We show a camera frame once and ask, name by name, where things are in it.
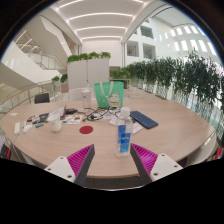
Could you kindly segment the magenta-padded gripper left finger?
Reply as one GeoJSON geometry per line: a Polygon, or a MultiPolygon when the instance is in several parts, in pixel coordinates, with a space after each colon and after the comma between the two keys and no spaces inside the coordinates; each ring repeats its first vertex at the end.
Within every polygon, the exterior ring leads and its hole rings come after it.
{"type": "Polygon", "coordinates": [[[94,155],[95,148],[94,145],[91,144],[68,157],[59,156],[45,168],[45,171],[75,183],[76,185],[83,186],[94,155]]]}

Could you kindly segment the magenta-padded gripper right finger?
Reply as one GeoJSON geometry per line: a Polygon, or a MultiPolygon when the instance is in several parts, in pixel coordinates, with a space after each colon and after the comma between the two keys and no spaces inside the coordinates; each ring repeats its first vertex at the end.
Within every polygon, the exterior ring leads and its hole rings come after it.
{"type": "Polygon", "coordinates": [[[147,185],[182,169],[182,166],[167,154],[162,153],[157,155],[134,143],[130,145],[130,153],[143,185],[147,185]]]}

